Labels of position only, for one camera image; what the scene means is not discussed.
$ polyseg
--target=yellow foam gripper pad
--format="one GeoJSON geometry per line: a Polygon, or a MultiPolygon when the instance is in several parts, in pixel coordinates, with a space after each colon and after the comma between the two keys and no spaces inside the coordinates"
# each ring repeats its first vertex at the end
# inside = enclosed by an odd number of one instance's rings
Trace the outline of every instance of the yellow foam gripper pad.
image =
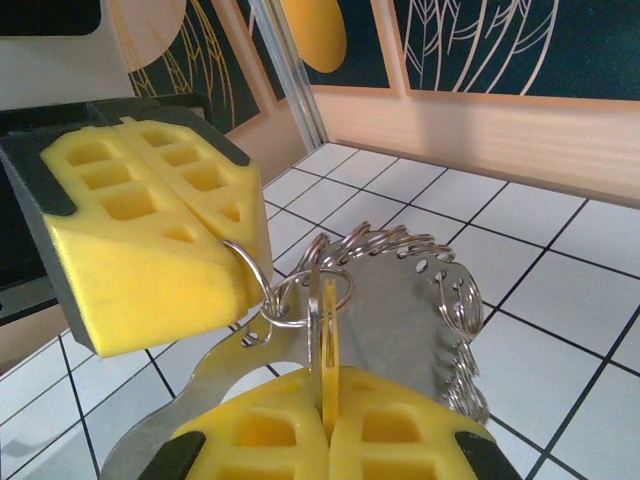
{"type": "Polygon", "coordinates": [[[190,128],[132,119],[66,133],[40,157],[75,205],[39,214],[64,274],[57,285],[71,292],[65,312],[77,311],[98,355],[226,326],[260,301],[248,267],[219,241],[271,275],[255,163],[234,164],[190,128]]]}
{"type": "Polygon", "coordinates": [[[495,445],[472,420],[352,367],[340,367],[339,414],[329,441],[308,369],[221,404],[172,438],[194,431],[206,440],[187,480],[477,480],[456,434],[495,445]]]}

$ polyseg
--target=metal keychain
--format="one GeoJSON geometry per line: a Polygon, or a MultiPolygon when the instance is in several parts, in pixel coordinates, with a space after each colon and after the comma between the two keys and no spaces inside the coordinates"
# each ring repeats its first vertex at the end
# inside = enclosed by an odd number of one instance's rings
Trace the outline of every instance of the metal keychain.
{"type": "Polygon", "coordinates": [[[404,226],[372,231],[363,222],[338,242],[319,235],[294,271],[272,288],[246,252],[224,243],[255,273],[264,292],[260,312],[244,326],[235,324],[236,332],[202,359],[183,392],[116,444],[101,479],[137,478],[178,427],[219,405],[251,371],[281,361],[308,367],[315,335],[310,317],[320,315],[310,313],[310,304],[319,303],[311,283],[319,274],[339,279],[342,364],[486,422],[488,407],[472,381],[478,369],[469,348],[482,327],[482,301],[471,274],[453,261],[451,247],[431,235],[411,235],[404,226]]]}

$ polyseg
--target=white tile floor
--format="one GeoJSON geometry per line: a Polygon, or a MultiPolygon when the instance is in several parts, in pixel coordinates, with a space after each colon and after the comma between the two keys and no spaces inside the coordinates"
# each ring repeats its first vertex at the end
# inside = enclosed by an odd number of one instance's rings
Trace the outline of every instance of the white tile floor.
{"type": "MultiPolygon", "coordinates": [[[[640,211],[326,145],[265,189],[275,267],[362,220],[450,243],[477,278],[489,430],[523,478],[640,471],[640,211]]],[[[0,378],[0,477],[90,479],[228,332],[100,360],[69,334],[0,378]]],[[[275,364],[279,374],[292,365],[275,364]]],[[[271,378],[260,369],[234,392],[271,378]]]]}

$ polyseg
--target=yellow oval shape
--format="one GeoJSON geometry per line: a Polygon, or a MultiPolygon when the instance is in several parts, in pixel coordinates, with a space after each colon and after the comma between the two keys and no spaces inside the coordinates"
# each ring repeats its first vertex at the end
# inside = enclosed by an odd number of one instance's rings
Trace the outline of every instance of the yellow oval shape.
{"type": "Polygon", "coordinates": [[[331,73],[347,55],[347,32],[337,0],[283,0],[300,57],[314,70],[331,73]]]}

